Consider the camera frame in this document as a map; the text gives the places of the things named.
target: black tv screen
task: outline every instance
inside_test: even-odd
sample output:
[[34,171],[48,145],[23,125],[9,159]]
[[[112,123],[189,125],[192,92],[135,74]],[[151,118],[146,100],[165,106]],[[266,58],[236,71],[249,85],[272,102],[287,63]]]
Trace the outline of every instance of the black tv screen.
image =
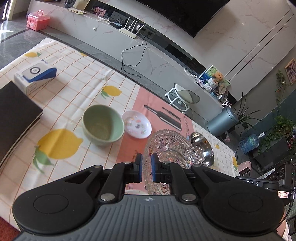
[[137,0],[194,37],[229,0]]

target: stainless steel bowl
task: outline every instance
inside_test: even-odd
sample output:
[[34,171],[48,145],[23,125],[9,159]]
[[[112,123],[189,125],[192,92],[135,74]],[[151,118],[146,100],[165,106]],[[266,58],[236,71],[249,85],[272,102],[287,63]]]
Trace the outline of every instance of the stainless steel bowl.
[[200,133],[193,132],[189,136],[195,152],[199,155],[204,166],[210,167],[214,164],[214,152],[208,140]]

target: teddy bear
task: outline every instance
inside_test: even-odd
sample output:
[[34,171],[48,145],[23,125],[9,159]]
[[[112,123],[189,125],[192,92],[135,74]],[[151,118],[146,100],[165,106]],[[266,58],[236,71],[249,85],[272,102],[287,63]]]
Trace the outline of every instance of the teddy bear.
[[205,84],[206,91],[209,92],[209,93],[212,92],[213,89],[216,89],[218,87],[218,84],[220,82],[222,82],[223,79],[224,79],[224,76],[219,71],[212,74],[212,77],[209,78],[208,82]]

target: grey cylindrical trash can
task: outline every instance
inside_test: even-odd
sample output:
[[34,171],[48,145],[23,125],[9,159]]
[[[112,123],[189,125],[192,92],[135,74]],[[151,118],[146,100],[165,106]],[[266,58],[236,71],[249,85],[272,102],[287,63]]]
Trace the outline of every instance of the grey cylindrical trash can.
[[207,128],[214,136],[220,136],[239,122],[236,114],[229,107],[207,123]]

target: blue and white box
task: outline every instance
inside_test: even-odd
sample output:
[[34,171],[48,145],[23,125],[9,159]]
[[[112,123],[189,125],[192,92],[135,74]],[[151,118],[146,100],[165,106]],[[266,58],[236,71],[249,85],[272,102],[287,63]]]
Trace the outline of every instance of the blue and white box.
[[14,83],[17,87],[29,95],[57,75],[57,69],[42,59],[14,74]]

